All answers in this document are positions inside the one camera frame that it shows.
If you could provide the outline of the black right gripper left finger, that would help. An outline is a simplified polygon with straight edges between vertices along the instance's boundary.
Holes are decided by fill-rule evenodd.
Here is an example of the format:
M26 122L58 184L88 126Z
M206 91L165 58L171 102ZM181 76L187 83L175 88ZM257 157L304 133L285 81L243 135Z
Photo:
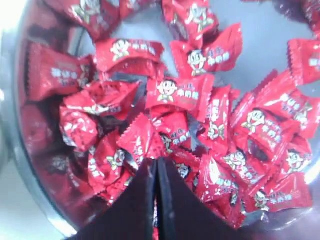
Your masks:
M151 240L157 192L155 159L143 161L136 176L115 203L80 229L76 240Z

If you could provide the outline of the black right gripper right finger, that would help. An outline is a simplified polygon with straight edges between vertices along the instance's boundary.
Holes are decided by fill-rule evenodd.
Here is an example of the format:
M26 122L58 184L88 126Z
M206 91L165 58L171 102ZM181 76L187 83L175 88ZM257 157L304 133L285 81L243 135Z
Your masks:
M248 240L193 194L168 157L157 160L158 227L161 240Z

